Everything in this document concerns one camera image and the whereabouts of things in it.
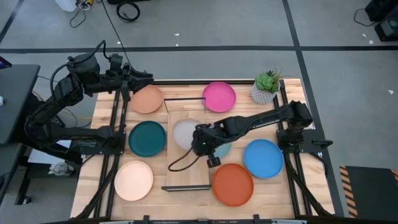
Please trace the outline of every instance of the black monitor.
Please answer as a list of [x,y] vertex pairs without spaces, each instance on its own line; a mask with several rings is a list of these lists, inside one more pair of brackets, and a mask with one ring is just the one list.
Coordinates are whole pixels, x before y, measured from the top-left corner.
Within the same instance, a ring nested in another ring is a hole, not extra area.
[[2,58],[2,57],[0,56],[0,69],[3,69],[3,68],[10,68],[10,67],[12,67],[12,64],[9,63],[6,59],[4,59],[4,58]]

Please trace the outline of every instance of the succulent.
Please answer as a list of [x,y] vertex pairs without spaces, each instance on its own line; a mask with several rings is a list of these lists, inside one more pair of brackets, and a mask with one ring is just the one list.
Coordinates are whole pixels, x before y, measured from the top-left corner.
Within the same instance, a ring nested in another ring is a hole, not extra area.
[[256,78],[257,89],[268,91],[269,93],[275,93],[278,91],[279,79],[280,72],[278,72],[276,68],[274,70],[269,70],[266,73],[262,73]]

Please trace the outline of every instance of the pink plate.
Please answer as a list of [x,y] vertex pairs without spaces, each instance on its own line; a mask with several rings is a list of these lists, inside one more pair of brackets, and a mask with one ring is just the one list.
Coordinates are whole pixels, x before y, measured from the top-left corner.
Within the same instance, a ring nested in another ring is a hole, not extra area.
[[227,112],[232,109],[236,101],[234,89],[223,82],[210,83],[203,90],[202,97],[205,97],[206,107],[214,112]]

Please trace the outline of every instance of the light pink plate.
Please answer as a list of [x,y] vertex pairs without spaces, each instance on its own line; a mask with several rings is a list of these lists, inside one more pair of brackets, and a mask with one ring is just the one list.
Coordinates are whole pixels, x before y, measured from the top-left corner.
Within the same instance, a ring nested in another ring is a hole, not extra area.
[[227,112],[232,109],[236,101],[234,89],[224,82],[210,83],[203,90],[202,97],[205,97],[206,107],[214,112]]
[[141,161],[124,164],[116,174],[114,188],[124,200],[136,201],[147,195],[154,183],[150,167]]

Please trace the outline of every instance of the wooden tabletop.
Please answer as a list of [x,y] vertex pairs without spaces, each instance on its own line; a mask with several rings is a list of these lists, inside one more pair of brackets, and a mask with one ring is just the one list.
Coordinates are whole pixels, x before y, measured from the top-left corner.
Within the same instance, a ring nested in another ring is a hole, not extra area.
[[[289,101],[305,102],[305,95],[299,79],[285,79],[287,98]],[[187,98],[201,97],[202,90],[206,85],[173,85],[159,86],[164,94],[164,98]],[[214,113],[209,110],[205,112],[205,122],[212,123],[228,116],[250,116],[267,110],[273,110],[274,105],[259,105],[253,102],[250,96],[252,85],[232,85],[236,92],[236,104],[227,113]],[[91,128],[109,125],[112,112],[114,95],[100,93],[98,95],[93,122]],[[187,111],[202,110],[201,101],[184,102],[183,105],[167,105],[168,110],[182,108]],[[156,121],[167,131],[169,114],[162,105],[156,112],[151,114],[139,114],[128,106],[126,116],[127,136],[131,129],[142,121]],[[232,150],[221,160],[222,164],[237,163],[243,164],[244,148],[255,139],[268,139],[277,143],[277,125],[273,124],[249,132],[241,139],[233,142]],[[314,194],[317,200],[330,213],[333,213],[333,204],[326,182],[323,165],[320,161],[308,154],[301,154],[303,171],[307,187]],[[143,199],[128,202],[120,198],[117,194],[114,197],[112,220],[142,220],[144,215],[150,215],[151,220],[187,220],[187,219],[250,219],[254,214],[259,214],[260,218],[293,218],[293,207],[290,199],[289,184],[285,168],[280,174],[272,179],[258,179],[253,177],[255,186],[254,193],[249,202],[240,207],[227,207],[215,199],[211,190],[186,191],[186,192],[166,192],[161,186],[166,185],[167,178],[167,149],[154,157],[139,157],[133,154],[126,142],[124,154],[120,158],[119,167],[129,161],[139,160],[150,166],[154,174],[154,184],[151,191]],[[78,185],[76,188],[75,199],[73,202],[71,217],[78,215],[88,204],[92,196],[98,189],[100,172],[103,156],[94,156],[81,168]],[[217,167],[210,169],[210,180]],[[304,206],[301,193],[298,201],[301,214],[304,214]],[[108,190],[104,193],[101,215],[105,214],[105,205],[108,198]]]

